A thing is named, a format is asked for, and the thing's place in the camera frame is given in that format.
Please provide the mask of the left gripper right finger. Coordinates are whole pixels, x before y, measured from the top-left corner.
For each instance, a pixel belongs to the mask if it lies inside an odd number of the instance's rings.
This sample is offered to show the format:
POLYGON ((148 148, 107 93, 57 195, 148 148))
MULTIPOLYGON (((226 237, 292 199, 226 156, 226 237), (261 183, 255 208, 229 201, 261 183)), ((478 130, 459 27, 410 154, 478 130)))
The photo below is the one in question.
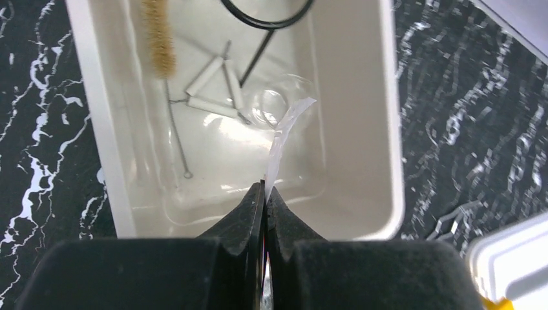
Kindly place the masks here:
POLYGON ((329 241, 269 197, 274 309, 481 309, 453 246, 425 240, 329 241))

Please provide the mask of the clear plastic zip bag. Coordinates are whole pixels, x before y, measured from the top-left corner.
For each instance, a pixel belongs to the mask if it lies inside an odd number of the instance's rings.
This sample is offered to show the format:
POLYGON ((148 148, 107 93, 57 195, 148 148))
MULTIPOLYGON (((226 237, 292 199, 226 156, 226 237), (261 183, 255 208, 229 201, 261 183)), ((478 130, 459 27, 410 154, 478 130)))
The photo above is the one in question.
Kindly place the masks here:
POLYGON ((269 157, 264 174, 264 202, 269 202, 280 170, 280 161, 283 155, 284 145, 287 142, 291 130, 300 116, 306 112, 317 100, 311 97, 295 101, 275 127, 274 137, 269 150, 269 157))

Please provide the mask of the black wire ring stand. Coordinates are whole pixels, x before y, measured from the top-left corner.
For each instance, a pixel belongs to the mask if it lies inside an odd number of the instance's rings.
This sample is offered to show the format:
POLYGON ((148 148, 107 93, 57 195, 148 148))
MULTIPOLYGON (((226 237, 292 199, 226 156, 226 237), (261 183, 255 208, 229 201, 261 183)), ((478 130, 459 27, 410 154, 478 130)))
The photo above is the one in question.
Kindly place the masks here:
POLYGON ((266 31, 266 35, 264 36, 252 60, 247 66, 246 71, 244 72, 244 75, 239 80, 240 86, 243 87, 246 84, 246 81, 248 80, 249 76, 253 72, 254 68, 256 67, 257 63, 263 56, 264 51, 266 50, 270 41, 275 35, 275 32, 283 28, 291 27, 295 23, 299 22, 307 14, 307 12, 312 8, 315 1, 307 0, 305 4, 303 5, 303 7, 296 14, 294 14, 293 16, 287 19, 282 19, 280 21, 260 20, 241 11, 241 9, 239 9, 230 0, 221 0, 220 2, 223 4, 223 6, 229 11, 229 13, 232 16, 237 18, 239 21, 243 22, 245 25, 266 31))

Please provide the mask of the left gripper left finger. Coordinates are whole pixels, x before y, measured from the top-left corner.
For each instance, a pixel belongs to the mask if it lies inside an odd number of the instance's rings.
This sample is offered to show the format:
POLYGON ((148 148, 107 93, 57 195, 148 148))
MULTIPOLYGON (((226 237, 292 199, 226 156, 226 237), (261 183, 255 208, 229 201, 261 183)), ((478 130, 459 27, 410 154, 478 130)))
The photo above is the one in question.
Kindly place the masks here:
POLYGON ((49 250, 17 309, 259 309, 264 183, 194 238, 104 238, 49 250))

